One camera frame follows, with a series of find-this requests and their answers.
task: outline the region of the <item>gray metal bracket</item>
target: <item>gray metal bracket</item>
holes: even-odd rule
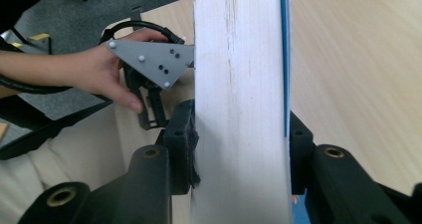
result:
[[[111,40],[110,51],[164,90],[193,64],[193,46]]]

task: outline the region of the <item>bolt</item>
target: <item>bolt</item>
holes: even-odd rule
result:
[[[115,47],[117,47],[117,44],[115,42],[109,42],[108,46],[112,49],[114,49]]]

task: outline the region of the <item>hand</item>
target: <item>hand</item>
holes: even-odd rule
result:
[[[166,41],[163,35],[150,29],[141,29],[122,39]],[[120,59],[107,49],[105,43],[74,55],[77,57],[67,77],[70,86],[104,95],[135,112],[142,111],[140,100],[119,83]]]

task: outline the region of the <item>blue edge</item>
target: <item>blue edge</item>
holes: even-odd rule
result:
[[[291,28],[290,28],[290,0],[281,0],[282,32],[283,32],[283,77],[284,77],[284,105],[285,105],[285,136],[289,135],[290,127],[290,67],[291,67]],[[305,207],[305,196],[298,196],[298,202],[293,203],[293,223],[311,223]]]

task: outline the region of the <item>gray carpet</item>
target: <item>gray carpet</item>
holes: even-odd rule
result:
[[[47,32],[52,37],[53,54],[73,53],[95,46],[108,24],[127,18],[133,12],[145,12],[174,1],[177,0],[42,0],[24,13],[15,28],[24,37]],[[19,40],[12,35],[8,41]],[[52,119],[100,101],[76,89],[55,95],[20,96]],[[0,145],[28,131],[11,125]]]

